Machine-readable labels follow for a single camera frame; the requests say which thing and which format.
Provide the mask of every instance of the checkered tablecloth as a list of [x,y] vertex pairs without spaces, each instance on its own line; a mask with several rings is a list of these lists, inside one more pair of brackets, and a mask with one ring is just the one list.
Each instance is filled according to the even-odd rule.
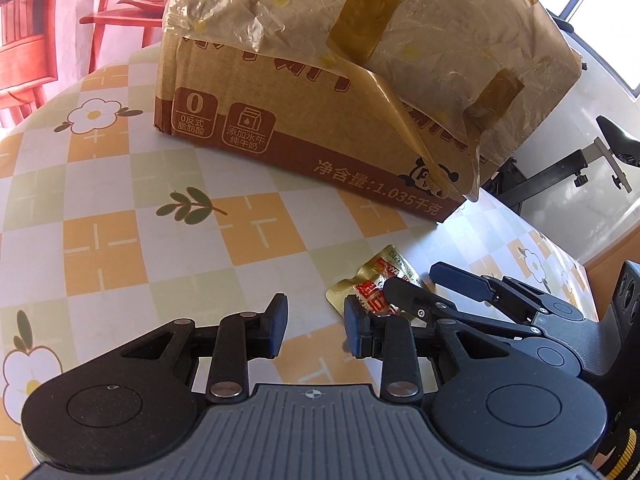
[[261,312],[276,292],[289,297],[286,340],[277,359],[251,362],[252,384],[377,385],[380,364],[344,351],[324,294],[387,244],[425,279],[439,260],[507,274],[596,319],[584,269],[486,193],[434,224],[160,134],[158,55],[148,47],[90,74],[0,143],[1,480],[32,465],[17,420],[40,382],[178,317]]

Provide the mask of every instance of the plastic wrap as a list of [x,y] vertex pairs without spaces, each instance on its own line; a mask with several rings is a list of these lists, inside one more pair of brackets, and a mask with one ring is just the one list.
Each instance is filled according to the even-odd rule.
[[[169,0],[164,28],[353,76],[327,46],[345,2]],[[370,56],[355,62],[467,144],[476,176],[478,150],[506,160],[580,76],[537,0],[401,0]]]

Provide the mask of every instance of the brown tape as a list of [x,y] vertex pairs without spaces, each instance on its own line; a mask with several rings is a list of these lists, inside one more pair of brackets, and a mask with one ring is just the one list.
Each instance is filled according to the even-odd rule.
[[465,198],[472,202],[478,200],[480,187],[480,137],[507,113],[509,106],[523,88],[524,85],[515,74],[503,68],[482,89],[478,98],[462,112],[466,143],[474,170],[474,181]]
[[346,0],[327,38],[327,46],[363,65],[373,54],[402,0]]
[[425,177],[429,190],[446,198],[452,184],[431,156],[406,108],[386,80],[361,66],[375,50],[401,1],[346,0],[326,44],[336,55],[344,75],[367,98],[376,117],[394,127],[402,140],[422,157],[429,171]]

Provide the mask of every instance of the metal screw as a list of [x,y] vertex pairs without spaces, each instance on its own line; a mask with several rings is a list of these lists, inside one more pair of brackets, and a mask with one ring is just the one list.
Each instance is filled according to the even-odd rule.
[[230,399],[236,397],[242,393],[242,386],[233,381],[221,381],[211,385],[211,395],[219,397],[220,399]]
[[418,393],[418,386],[408,381],[396,381],[389,384],[386,390],[394,397],[411,397]]

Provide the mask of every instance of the gold foil packet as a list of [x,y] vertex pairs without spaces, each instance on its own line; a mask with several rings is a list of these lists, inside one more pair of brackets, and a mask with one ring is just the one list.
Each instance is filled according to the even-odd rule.
[[392,304],[387,303],[382,294],[384,283],[394,276],[414,285],[426,287],[409,262],[393,245],[388,245],[360,267],[353,278],[340,280],[329,288],[326,292],[326,298],[334,306],[334,309],[340,312],[341,316],[344,315],[344,300],[350,294],[355,294],[368,312],[399,314],[400,311]]

